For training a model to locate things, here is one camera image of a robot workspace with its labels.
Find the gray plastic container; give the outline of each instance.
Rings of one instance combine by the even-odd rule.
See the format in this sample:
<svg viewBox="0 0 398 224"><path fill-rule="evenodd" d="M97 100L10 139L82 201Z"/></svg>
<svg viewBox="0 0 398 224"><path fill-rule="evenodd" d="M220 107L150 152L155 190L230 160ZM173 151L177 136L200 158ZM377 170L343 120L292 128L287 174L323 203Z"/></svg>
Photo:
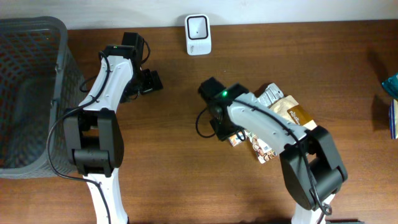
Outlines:
<svg viewBox="0 0 398 224"><path fill-rule="evenodd" d="M67 28L54 17L0 20L0 177L54 176L47 164L49 128L85 94L67 46ZM69 164L62 125L50 147L57 170Z"/></svg>

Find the teal object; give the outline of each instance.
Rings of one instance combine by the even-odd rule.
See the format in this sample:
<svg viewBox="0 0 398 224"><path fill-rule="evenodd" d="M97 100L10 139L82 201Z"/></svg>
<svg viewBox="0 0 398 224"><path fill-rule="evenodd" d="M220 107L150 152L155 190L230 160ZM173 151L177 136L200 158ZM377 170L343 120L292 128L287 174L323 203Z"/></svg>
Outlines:
<svg viewBox="0 0 398 224"><path fill-rule="evenodd" d="M395 99L398 99L398 73L382 82L383 88Z"/></svg>

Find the wooden table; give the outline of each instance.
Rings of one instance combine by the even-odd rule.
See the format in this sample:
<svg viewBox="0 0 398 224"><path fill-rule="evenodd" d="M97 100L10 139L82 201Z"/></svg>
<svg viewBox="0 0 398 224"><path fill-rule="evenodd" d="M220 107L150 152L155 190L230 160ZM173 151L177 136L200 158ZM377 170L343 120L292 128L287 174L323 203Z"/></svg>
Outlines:
<svg viewBox="0 0 398 224"><path fill-rule="evenodd" d="M398 220L398 141L390 140L381 81L398 72L398 21L213 26L213 50L192 57L183 27L71 30L69 47L86 77L97 53L138 32L164 90L119 105L125 154L124 208L134 223L237 223L289 219L295 202L279 159L261 165L248 142L202 139L197 93L212 76L256 91L276 83L332 133L349 180L330 220ZM211 133L208 118L200 129ZM0 180L0 223L95 223L88 187L59 178Z"/></svg>

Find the white wall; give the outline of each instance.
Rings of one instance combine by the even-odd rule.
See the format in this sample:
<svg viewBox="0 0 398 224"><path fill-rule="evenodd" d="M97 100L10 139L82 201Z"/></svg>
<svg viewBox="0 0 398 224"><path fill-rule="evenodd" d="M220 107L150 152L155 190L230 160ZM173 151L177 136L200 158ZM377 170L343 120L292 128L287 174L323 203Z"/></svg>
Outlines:
<svg viewBox="0 0 398 224"><path fill-rule="evenodd" d="M398 0L0 0L0 18L54 16L69 29L398 19Z"/></svg>

